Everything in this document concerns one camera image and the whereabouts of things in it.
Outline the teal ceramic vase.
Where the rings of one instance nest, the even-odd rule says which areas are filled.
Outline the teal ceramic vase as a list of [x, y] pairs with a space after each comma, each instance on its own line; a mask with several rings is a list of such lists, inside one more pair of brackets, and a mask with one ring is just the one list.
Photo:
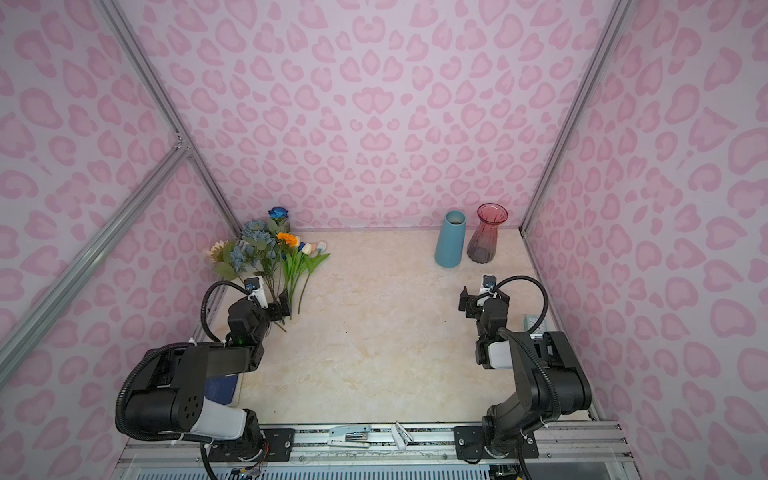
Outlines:
[[463, 212], [449, 211], [443, 220], [435, 248], [434, 260], [443, 268], [455, 268], [462, 259], [466, 233], [466, 216]]

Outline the orange carnation stem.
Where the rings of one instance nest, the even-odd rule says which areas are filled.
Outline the orange carnation stem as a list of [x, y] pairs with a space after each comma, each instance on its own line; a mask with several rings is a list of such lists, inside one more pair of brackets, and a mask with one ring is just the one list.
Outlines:
[[277, 234], [278, 260], [282, 268], [288, 305], [293, 307], [293, 299], [301, 273], [299, 238], [291, 233]]

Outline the dusty blue rose bouquet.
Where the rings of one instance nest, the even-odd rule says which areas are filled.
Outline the dusty blue rose bouquet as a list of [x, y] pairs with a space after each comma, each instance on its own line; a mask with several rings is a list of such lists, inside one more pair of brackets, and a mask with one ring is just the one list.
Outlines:
[[277, 234], [269, 229], [273, 220], [254, 219], [247, 222], [233, 244], [229, 260], [236, 277], [246, 273], [261, 276], [274, 300], [278, 299], [279, 267]]

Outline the cream sunflower stem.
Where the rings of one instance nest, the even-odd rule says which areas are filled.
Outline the cream sunflower stem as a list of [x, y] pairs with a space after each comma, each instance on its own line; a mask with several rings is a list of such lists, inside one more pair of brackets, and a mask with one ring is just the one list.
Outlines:
[[207, 251], [213, 272], [223, 280], [233, 281], [239, 277], [232, 258], [235, 246], [236, 242], [233, 240], [217, 241]]

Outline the blue rose stem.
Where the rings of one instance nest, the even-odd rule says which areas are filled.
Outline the blue rose stem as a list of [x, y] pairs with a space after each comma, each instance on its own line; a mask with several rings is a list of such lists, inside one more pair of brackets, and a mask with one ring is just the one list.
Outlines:
[[274, 235], [290, 233], [291, 224], [288, 210], [281, 206], [271, 208], [268, 211], [267, 229]]

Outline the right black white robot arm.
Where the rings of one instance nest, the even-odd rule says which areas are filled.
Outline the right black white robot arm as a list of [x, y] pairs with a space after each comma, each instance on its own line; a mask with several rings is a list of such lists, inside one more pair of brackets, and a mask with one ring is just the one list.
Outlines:
[[458, 459], [537, 458], [534, 432], [563, 415], [586, 411], [592, 390], [566, 335], [561, 331], [531, 334], [507, 328], [509, 297], [483, 292], [459, 297], [458, 310], [475, 321], [475, 360], [486, 370], [509, 370], [513, 394], [492, 405], [479, 426], [455, 427]]

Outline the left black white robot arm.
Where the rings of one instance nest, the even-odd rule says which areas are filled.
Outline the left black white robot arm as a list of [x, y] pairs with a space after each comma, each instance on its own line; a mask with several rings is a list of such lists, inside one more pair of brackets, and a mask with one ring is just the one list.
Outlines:
[[173, 343], [149, 350], [128, 374], [117, 395], [117, 430], [145, 442], [189, 441], [217, 461], [262, 461], [268, 441], [256, 413], [205, 396], [210, 379], [237, 377], [258, 369], [264, 339], [282, 306], [242, 298], [228, 309], [225, 341]]

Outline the red glass vase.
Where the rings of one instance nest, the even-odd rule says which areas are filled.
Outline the red glass vase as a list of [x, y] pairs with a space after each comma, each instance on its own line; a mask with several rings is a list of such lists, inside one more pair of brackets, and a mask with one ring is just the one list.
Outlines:
[[467, 247], [469, 259], [487, 264], [496, 254], [498, 229], [509, 218], [508, 211], [497, 203], [484, 203], [477, 209], [479, 224]]

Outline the small teal clock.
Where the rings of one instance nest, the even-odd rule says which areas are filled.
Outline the small teal clock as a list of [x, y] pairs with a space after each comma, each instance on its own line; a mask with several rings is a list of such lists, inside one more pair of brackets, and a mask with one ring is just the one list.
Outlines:
[[538, 315], [527, 314], [523, 319], [523, 326], [530, 335], [540, 335], [547, 330], [547, 320], [539, 320]]

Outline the light blue tulip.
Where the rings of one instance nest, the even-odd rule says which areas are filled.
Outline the light blue tulip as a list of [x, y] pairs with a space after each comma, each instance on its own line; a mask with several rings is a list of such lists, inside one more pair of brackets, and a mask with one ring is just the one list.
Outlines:
[[308, 275], [312, 275], [314, 271], [329, 257], [329, 253], [327, 252], [327, 243], [325, 241], [308, 243], [304, 246], [302, 252], [305, 255], [305, 264]]

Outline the cream pink tulip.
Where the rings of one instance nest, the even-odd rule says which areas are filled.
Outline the cream pink tulip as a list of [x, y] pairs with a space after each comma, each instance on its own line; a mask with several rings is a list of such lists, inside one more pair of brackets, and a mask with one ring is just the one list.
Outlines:
[[302, 272], [305, 273], [304, 284], [299, 296], [298, 312], [301, 312], [303, 297], [309, 282], [309, 278], [316, 269], [316, 258], [319, 255], [318, 243], [302, 243], [299, 252], [302, 260]]

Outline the blue book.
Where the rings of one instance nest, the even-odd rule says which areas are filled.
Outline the blue book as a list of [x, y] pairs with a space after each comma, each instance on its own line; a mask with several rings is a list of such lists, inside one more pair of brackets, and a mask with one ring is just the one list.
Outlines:
[[239, 401], [240, 384], [239, 374], [208, 378], [205, 382], [205, 398], [221, 405], [234, 406]]

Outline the silver stapler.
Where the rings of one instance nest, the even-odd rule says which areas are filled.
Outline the silver stapler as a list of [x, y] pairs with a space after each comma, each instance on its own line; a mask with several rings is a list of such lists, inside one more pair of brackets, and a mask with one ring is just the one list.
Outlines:
[[368, 449], [371, 444], [368, 436], [372, 432], [370, 425], [335, 426], [328, 431], [327, 445], [330, 447]]

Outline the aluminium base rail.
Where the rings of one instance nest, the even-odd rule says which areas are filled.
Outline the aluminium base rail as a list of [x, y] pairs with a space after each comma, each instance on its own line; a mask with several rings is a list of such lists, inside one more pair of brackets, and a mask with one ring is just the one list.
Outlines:
[[217, 461], [205, 466], [191, 443], [131, 440], [112, 473], [114, 479], [636, 479], [624, 433], [615, 422], [560, 421], [534, 433], [539, 456], [457, 458], [455, 427], [477, 423], [407, 423], [399, 445], [391, 424], [368, 424], [368, 449], [330, 447], [328, 431], [343, 424], [275, 424], [266, 461]]

